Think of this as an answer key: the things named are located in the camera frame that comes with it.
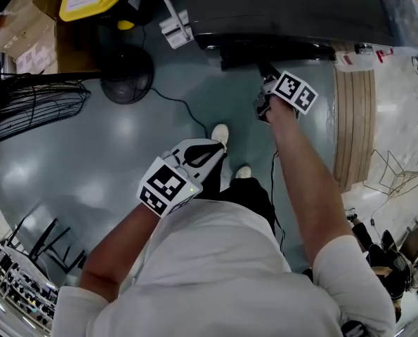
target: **forearm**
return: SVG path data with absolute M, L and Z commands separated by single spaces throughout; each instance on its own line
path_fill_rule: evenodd
M 95 292 L 109 302 L 114 300 L 159 220 L 148 207 L 138 205 L 92 250 L 79 287 Z
M 332 174 L 299 129 L 293 112 L 288 112 L 281 111 L 271 124 L 289 198 L 313 264 L 323 246 L 352 232 Z

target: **wooden board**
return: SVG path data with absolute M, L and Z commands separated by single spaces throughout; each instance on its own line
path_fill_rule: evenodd
M 340 118 L 343 116 L 343 114 L 340 113 L 340 105 L 343 105 L 343 99 L 340 99 L 339 97 L 339 79 L 342 79 L 342 76 L 337 72 L 335 67 L 333 69 L 333 77 L 335 91 L 335 139 L 337 142 L 335 151 L 334 178 L 339 183 L 344 154 L 344 139 L 341 137 L 341 135 L 344 136 L 344 134 L 340 134 L 340 131 L 343 131 L 344 127 L 340 127 Z
M 358 181 L 367 180 L 366 161 L 368 150 L 370 149 L 370 124 L 371 124 L 371 90 L 370 90 L 370 72 L 363 72 L 363 95 L 365 98 L 365 129 L 363 133 L 363 150 L 358 173 Z
M 352 73 L 353 88 L 353 134 L 351 161 L 349 162 L 348 181 L 346 189 L 350 189 L 352 184 L 358 180 L 358 172 L 360 169 L 360 161 L 362 158 L 363 148 L 363 95 L 362 80 L 360 80 L 360 72 Z
M 344 44 L 344 50 L 345 51 L 348 51 L 348 52 L 354 52 L 355 51 L 354 44 L 353 43 L 350 43 L 350 42 L 346 42 Z
M 348 45 L 347 43 L 342 42 L 342 41 L 331 41 L 330 46 L 335 51 L 348 51 L 348 48 L 351 48 L 351 46 L 353 47 L 353 44 Z
M 365 180 L 368 179 L 370 172 L 371 155 L 374 149 L 374 124 L 376 122 L 376 82 L 374 80 L 374 71 L 370 72 L 370 141 L 368 144 L 367 160 L 365 165 Z
M 353 99 L 353 85 L 352 74 L 345 73 L 345 90 L 346 90 L 346 128 L 345 128 L 345 147 L 343 156 L 343 166 L 341 167 L 340 190 L 349 191 L 352 183 L 348 185 L 349 165 L 351 164 L 352 151 L 352 135 L 353 135 L 353 114 L 354 114 L 354 99 Z
M 334 168 L 334 177 L 339 182 L 341 190 L 342 183 L 341 177 L 343 175 L 343 160 L 344 150 L 346 145 L 346 78 L 343 72 L 337 71 L 337 92 L 338 92 L 338 134 L 337 134 L 337 160 Z

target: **white shirt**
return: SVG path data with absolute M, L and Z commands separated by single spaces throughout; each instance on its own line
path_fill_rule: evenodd
M 264 218 L 195 200 L 160 221 L 135 284 L 116 301 L 63 287 L 53 337 L 391 336 L 391 299 L 352 236 L 328 243 L 313 284 L 291 273 Z

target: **chair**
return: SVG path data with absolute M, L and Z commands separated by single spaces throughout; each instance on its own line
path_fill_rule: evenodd
M 382 174 L 378 184 L 388 190 L 381 190 L 377 187 L 366 185 L 365 181 L 363 181 L 363 185 L 365 187 L 386 194 L 388 196 L 388 199 L 402 196 L 418 187 L 418 171 L 405 171 L 399 164 L 398 160 L 391 153 L 391 151 L 388 151 L 386 160 L 377 150 L 373 150 L 372 156 L 374 155 L 374 153 L 376 153 L 377 156 L 379 156 L 385 163 L 384 173 Z M 390 166 L 390 157 L 396 163 L 394 168 Z M 391 183 L 389 185 L 386 185 L 382 182 L 387 172 L 393 174 L 393 179 L 391 180 Z
M 403 238 L 403 243 L 399 249 L 399 252 L 413 264 L 418 262 L 418 220 L 415 220 L 417 224 L 415 229 L 407 227 L 407 233 Z
M 6 246 L 9 246 L 13 249 L 16 249 L 16 246 L 12 245 L 13 238 L 17 235 L 17 232 L 21 228 L 25 219 L 29 216 L 25 216 L 20 224 L 16 227 L 13 231 L 13 234 L 8 238 L 6 242 Z M 50 238 L 53 230 L 57 231 L 57 235 Z M 58 251 L 60 250 L 59 242 L 63 242 L 67 239 L 67 237 L 71 237 L 67 241 L 67 246 L 63 251 L 63 255 Z M 81 250 L 76 258 L 69 261 L 70 257 L 70 250 L 73 247 L 73 244 L 77 241 L 77 237 L 71 231 L 70 227 L 63 228 L 59 223 L 58 219 L 55 218 L 53 222 L 45 229 L 45 231 L 41 234 L 40 238 L 32 247 L 29 253 L 23 252 L 25 256 L 27 256 L 40 270 L 42 270 L 37 264 L 37 260 L 39 259 L 40 255 L 45 253 L 59 268 L 65 273 L 68 274 L 81 260 L 85 257 L 85 250 Z

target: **sneaker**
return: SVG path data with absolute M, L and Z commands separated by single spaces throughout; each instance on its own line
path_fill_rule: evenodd
M 228 150 L 229 129 L 225 124 L 218 124 L 211 132 L 211 139 L 222 143 L 224 152 Z
M 344 212 L 346 213 L 346 218 L 349 222 L 352 222 L 352 220 L 357 217 L 357 214 L 355 213 L 355 208 L 345 210 Z
M 251 178 L 251 167 L 245 165 L 240 167 L 240 169 L 235 174 L 235 178 Z
M 418 75 L 418 58 L 416 56 L 412 56 L 412 65 L 414 67 L 415 72 Z

